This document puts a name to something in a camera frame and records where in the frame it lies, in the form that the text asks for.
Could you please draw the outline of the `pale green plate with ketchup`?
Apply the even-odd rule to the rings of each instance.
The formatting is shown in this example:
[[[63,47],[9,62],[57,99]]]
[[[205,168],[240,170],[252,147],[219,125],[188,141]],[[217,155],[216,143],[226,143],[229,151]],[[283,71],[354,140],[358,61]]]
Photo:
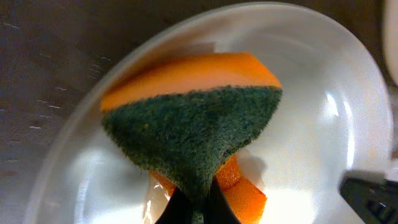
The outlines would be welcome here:
[[[209,52],[250,52],[282,84],[267,128],[238,154],[243,175],[267,195],[261,222],[360,223],[339,189],[347,176],[384,180],[393,137],[386,85],[351,32],[323,14],[276,2],[199,14],[120,61],[54,142],[25,222],[155,222],[169,196],[104,133],[100,99],[149,65]]]

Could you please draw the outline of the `orange green sponge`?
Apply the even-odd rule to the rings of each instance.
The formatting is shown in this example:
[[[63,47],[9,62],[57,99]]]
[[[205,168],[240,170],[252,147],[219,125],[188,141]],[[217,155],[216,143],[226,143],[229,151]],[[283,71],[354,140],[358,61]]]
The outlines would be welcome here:
[[[175,184],[203,223],[216,171],[258,138],[281,97],[280,81],[249,53],[194,55],[108,91],[102,125],[133,163]]]

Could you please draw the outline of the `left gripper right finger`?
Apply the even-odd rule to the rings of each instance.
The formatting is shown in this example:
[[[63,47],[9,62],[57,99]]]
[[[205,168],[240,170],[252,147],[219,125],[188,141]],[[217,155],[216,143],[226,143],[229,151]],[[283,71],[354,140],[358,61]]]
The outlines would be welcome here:
[[[241,224],[230,209],[216,177],[212,181],[203,214],[204,224]]]

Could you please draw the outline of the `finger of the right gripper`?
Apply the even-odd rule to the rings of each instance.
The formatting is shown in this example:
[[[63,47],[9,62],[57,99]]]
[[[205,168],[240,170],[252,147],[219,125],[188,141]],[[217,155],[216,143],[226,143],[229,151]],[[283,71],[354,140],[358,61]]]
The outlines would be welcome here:
[[[366,224],[397,224],[397,182],[377,184],[349,178],[340,185],[340,194]]]

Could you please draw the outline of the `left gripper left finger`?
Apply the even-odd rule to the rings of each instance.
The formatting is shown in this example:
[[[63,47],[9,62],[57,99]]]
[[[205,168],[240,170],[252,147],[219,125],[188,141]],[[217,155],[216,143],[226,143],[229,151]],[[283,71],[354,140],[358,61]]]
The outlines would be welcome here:
[[[191,224],[192,213],[191,201],[179,188],[176,188],[155,224]]]

